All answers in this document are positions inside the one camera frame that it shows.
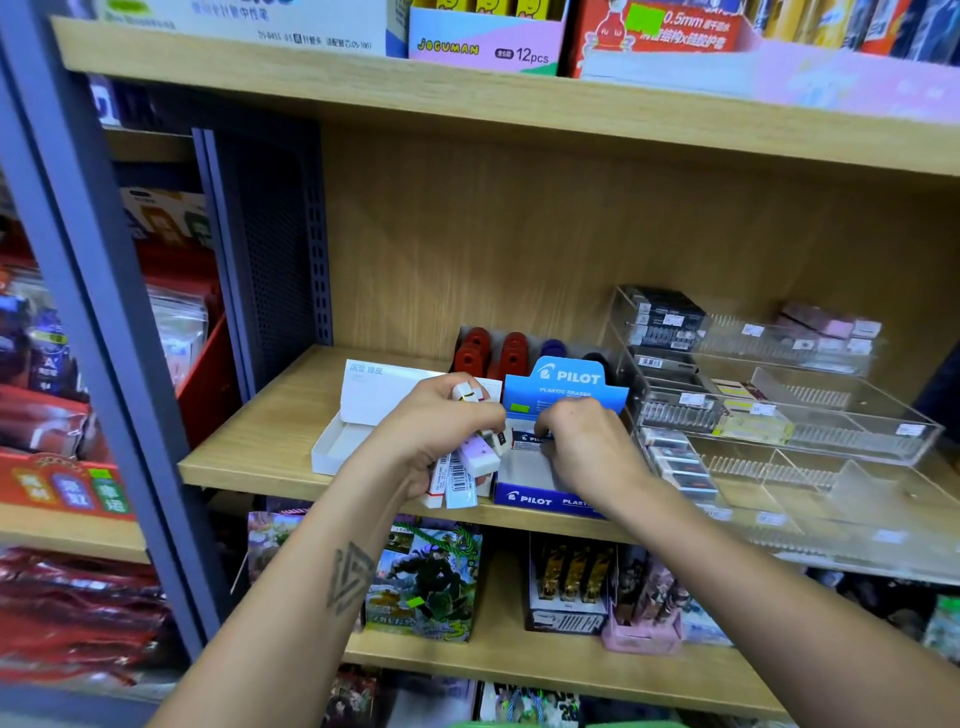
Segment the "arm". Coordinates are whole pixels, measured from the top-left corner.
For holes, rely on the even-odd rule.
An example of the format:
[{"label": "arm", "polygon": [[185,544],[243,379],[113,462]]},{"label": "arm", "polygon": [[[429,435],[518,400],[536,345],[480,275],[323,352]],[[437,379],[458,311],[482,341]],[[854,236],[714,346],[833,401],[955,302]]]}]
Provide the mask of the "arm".
[{"label": "arm", "polygon": [[650,548],[801,726],[960,725],[960,670],[701,513],[596,400],[540,415],[558,475]]},{"label": "arm", "polygon": [[502,431],[495,402],[451,401],[445,375],[419,383],[344,463],[152,728],[317,726],[397,511],[428,468],[477,429]]}]

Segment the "blue metal post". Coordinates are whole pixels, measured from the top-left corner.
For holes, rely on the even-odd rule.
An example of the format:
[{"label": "blue metal post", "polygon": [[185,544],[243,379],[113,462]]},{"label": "blue metal post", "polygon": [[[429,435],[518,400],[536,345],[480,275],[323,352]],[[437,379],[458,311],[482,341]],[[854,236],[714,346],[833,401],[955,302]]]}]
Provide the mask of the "blue metal post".
[{"label": "blue metal post", "polygon": [[[196,657],[228,615],[228,584],[200,493],[180,480],[186,436],[108,145],[85,79],[60,62],[47,19],[53,13],[67,14],[65,0],[0,3],[0,43],[28,125],[26,143],[46,177],[37,187],[45,188],[50,208],[29,227],[24,218],[25,227],[71,343],[78,343],[93,403],[163,569],[164,588],[180,602],[178,619],[189,622],[191,613],[198,619],[199,635],[188,645]],[[18,203],[35,204],[36,193],[26,191],[13,170],[10,177]],[[53,220],[59,220],[56,231]],[[189,623],[181,627],[190,631]]]}]

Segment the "forearm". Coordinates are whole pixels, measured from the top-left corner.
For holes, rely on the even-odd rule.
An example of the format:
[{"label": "forearm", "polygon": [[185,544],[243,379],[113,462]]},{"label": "forearm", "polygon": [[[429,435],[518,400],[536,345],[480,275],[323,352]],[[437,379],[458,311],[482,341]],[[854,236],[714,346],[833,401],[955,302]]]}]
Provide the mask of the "forearm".
[{"label": "forearm", "polygon": [[159,728],[316,726],[404,493],[351,458],[157,712]]},{"label": "forearm", "polygon": [[630,486],[608,515],[677,575],[800,725],[960,725],[956,668],[741,541],[662,481],[645,475]]}]

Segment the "person's left hand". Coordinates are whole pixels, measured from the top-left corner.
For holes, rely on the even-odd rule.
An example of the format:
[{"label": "person's left hand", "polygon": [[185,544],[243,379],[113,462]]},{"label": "person's left hand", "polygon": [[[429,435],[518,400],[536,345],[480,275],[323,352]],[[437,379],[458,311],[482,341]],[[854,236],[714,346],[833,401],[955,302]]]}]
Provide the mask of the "person's left hand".
[{"label": "person's left hand", "polygon": [[[453,401],[450,393],[461,382],[482,389],[480,402]],[[480,429],[502,432],[507,412],[490,400],[490,394],[472,376],[449,374],[418,382],[393,412],[383,419],[361,449],[375,457],[390,458],[400,468],[401,486],[409,497],[426,493],[430,485],[429,468],[454,451],[467,437]]]}]

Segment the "tattoo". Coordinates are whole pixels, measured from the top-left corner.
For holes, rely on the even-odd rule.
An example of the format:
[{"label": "tattoo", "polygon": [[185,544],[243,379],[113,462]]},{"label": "tattoo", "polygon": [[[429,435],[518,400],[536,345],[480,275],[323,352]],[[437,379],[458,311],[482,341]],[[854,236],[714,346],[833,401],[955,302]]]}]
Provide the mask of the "tattoo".
[{"label": "tattoo", "polygon": [[342,615],[358,597],[366,593],[375,570],[373,559],[353,541],[347,546],[346,553],[338,548],[333,557],[333,576],[326,596],[326,608],[335,607],[337,616]]}]

